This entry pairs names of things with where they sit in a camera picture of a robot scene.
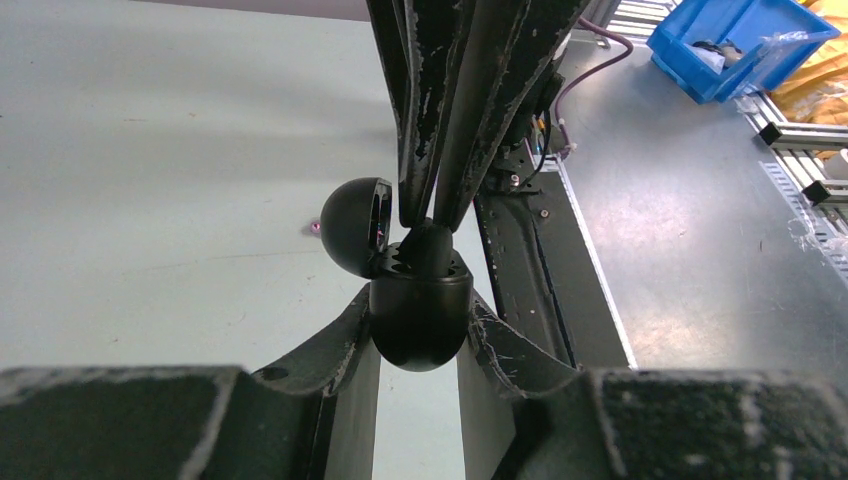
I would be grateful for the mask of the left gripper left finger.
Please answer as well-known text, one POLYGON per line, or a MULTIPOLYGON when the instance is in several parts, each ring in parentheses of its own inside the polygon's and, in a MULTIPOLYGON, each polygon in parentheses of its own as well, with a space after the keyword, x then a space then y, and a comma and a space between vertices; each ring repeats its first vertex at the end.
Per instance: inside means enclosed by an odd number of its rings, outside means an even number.
POLYGON ((380 358, 362 289, 278 360, 1 374, 5 479, 368 479, 380 358))

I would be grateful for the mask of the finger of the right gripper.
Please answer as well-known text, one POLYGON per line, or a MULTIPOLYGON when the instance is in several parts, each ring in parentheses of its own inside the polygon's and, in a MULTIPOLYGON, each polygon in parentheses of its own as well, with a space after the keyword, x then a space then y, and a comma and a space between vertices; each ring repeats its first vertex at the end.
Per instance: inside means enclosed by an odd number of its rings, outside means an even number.
POLYGON ((483 1, 370 1, 373 29, 397 128, 399 219, 458 226, 485 168, 479 139, 481 75, 471 53, 483 1))
POLYGON ((522 101, 586 5, 476 3, 436 184, 436 224, 458 229, 522 101))

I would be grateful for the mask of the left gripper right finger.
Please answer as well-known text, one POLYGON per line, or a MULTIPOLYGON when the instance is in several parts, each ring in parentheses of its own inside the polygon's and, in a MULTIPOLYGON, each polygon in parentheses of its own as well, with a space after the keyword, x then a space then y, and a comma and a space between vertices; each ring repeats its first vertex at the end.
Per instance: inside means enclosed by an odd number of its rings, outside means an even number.
POLYGON ((481 299, 457 367, 468 479, 847 475, 847 398, 807 374, 578 370, 481 299))

